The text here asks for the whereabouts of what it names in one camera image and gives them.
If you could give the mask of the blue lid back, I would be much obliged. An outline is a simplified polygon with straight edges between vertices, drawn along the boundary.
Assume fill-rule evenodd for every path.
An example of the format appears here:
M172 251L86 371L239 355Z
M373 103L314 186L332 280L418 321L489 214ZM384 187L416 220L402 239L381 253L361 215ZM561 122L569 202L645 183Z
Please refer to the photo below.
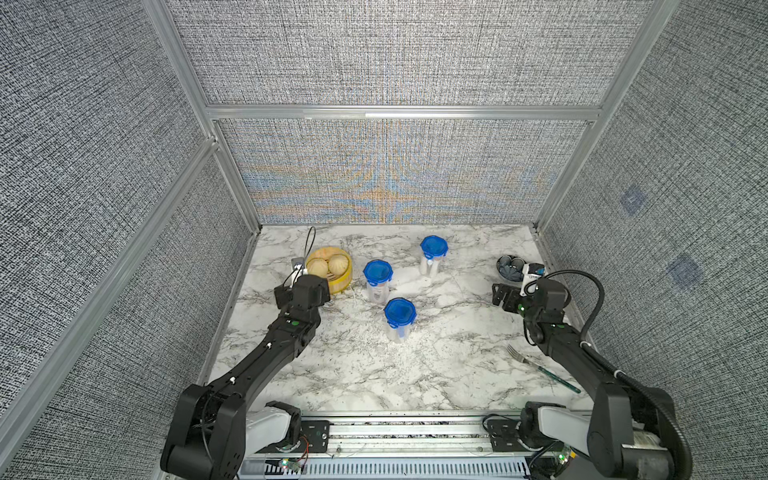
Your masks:
M425 237L420 243L420 248L427 261L445 257L449 249L447 241L437 235Z

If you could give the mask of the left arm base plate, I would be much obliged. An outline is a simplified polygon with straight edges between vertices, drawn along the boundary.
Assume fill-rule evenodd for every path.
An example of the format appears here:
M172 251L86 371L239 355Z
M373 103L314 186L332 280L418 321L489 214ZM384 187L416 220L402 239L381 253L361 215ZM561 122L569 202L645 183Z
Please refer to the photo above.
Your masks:
M330 440L331 422L327 420L303 420L298 439L293 443L275 443L260 450L264 454L299 455L326 453Z

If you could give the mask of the clear container front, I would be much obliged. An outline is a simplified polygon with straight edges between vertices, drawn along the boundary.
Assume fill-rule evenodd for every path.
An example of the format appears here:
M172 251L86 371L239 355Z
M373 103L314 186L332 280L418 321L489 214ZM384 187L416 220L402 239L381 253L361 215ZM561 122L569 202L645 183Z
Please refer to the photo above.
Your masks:
M388 323L386 325L387 338L394 343L403 343L410 337L412 327L413 327L412 323L408 323L408 324Z

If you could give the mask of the clear container back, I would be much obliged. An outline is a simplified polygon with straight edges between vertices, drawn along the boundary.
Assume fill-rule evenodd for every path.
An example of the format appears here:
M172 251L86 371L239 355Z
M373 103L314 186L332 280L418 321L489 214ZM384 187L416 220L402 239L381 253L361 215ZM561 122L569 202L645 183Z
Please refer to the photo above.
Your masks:
M432 279L436 278L439 273L440 264L444 259L445 259L444 256L437 256L437 257L422 256L420 265L419 265L420 274L423 276L428 276L429 278L432 278Z

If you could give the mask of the clear container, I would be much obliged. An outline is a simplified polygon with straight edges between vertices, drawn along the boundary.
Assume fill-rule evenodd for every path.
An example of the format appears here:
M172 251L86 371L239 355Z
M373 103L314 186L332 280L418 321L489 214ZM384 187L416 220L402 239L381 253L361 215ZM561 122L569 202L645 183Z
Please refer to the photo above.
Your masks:
M410 337L412 327L413 327L412 323L408 323L408 324L388 323L386 325L387 338L394 343L403 343Z
M390 280L366 281L368 299L373 304L385 305L390 296Z
M423 276L428 276L429 278L432 278L432 279L436 278L439 273L440 264L444 259L445 259L444 256L437 256L437 257L422 256L420 265L419 265L420 274Z

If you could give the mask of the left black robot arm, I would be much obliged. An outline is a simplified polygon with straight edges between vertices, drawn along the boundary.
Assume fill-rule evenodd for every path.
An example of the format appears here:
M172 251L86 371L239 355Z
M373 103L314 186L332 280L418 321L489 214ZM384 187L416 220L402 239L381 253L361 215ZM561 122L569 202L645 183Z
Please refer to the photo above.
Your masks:
M247 422L256 397L300 356L321 324L319 308L331 300L326 277L299 276L276 288L278 317L251 353L207 385L180 394L160 458L163 472L182 479L234 479L247 451L299 440L301 411L271 402Z

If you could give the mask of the blue lid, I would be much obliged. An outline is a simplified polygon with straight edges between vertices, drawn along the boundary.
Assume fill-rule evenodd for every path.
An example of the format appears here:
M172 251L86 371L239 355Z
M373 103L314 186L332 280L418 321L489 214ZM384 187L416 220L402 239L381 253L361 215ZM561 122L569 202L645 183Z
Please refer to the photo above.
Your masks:
M425 237L420 243L420 248L427 261L445 257L449 249L447 241L437 235Z
M410 300L397 297L387 302L384 307L384 315L388 325L397 329L411 325L417 317L417 312L415 305Z
M376 287L392 280L393 268L387 261L371 260L365 265L363 275L369 286Z

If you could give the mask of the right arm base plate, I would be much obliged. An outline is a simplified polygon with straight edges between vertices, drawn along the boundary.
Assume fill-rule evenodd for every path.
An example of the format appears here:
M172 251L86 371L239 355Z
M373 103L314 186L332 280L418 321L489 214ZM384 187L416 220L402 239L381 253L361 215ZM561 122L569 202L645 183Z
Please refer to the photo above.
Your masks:
M518 431L519 420L511 417L488 416L482 420L494 453L526 452Z

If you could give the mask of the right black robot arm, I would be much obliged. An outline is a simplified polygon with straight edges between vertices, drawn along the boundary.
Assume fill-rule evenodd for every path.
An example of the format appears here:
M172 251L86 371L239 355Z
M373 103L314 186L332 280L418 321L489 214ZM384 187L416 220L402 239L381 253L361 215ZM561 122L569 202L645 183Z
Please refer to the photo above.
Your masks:
M588 459L612 479L689 479L690 445L678 425L671 396L632 378L602 356L588 339L605 301L605 288L593 274L574 275L593 283L597 300L581 329L565 320L570 290L558 282L560 272L536 276L514 288L492 286L492 303L523 319L526 341L563 368L593 401L582 417L555 403L529 401L517 424L520 443L536 463L561 445Z

